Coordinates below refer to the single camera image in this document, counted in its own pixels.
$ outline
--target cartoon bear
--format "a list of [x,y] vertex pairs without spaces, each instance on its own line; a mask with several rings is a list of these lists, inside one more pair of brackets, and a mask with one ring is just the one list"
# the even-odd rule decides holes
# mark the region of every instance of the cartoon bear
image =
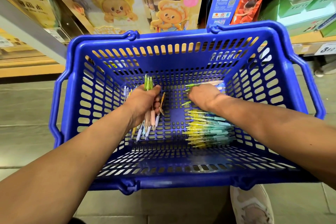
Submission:
[[181,1],[162,0],[159,2],[158,9],[159,19],[150,23],[151,28],[156,27],[158,32],[184,29],[189,9]]
[[134,0],[92,0],[105,14],[104,20],[113,23],[114,20],[137,21],[138,16],[133,13]]

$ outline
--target white sneaker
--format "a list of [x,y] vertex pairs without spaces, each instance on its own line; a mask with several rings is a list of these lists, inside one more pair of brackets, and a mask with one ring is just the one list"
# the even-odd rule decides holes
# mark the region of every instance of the white sneaker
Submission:
[[230,196],[237,224],[274,224],[270,198],[262,184],[247,191],[230,186]]

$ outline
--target blue plastic basket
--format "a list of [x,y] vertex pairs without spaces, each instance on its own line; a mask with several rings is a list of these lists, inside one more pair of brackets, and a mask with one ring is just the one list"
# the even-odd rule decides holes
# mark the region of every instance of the blue plastic basket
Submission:
[[[122,89],[144,81],[145,73],[167,92],[156,132],[135,143],[121,141],[91,190],[315,182],[296,164],[272,152],[240,128],[230,146],[193,149],[182,132],[191,106],[182,90],[191,82],[222,79],[230,96],[307,113],[292,62],[306,80],[316,117],[325,109],[308,65],[293,52],[286,29],[265,21],[208,30],[139,35],[84,35],[68,47],[65,72],[55,83],[49,128],[55,147],[70,140],[123,103]],[[69,79],[61,131],[56,127],[61,84]]]

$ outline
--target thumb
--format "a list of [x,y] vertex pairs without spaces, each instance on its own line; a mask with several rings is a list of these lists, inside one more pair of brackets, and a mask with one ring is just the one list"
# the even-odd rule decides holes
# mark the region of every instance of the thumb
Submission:
[[155,97],[156,95],[158,95],[160,93],[160,91],[161,91],[161,86],[157,85],[154,88],[152,88],[151,90],[149,90],[148,92],[150,94],[153,94],[153,97]]

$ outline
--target basket handle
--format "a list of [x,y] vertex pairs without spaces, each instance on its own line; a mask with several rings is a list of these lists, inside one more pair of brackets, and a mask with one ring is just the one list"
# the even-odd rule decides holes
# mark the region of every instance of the basket handle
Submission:
[[55,81],[54,92],[52,96],[51,102],[51,111],[50,111],[50,119],[49,119],[49,129],[55,138],[54,148],[61,145],[64,140],[64,135],[57,128],[57,115],[58,109],[60,107],[60,98],[61,98],[61,90],[62,90],[62,82],[68,78],[68,72],[64,71],[60,77]]
[[304,80],[306,81],[310,97],[316,110],[315,117],[323,120],[326,115],[326,110],[324,108],[324,104],[320,97],[319,90],[317,89],[317,86],[314,82],[314,78],[308,64],[299,56],[297,56],[293,51],[290,52],[289,58],[292,62],[298,64],[302,69]]

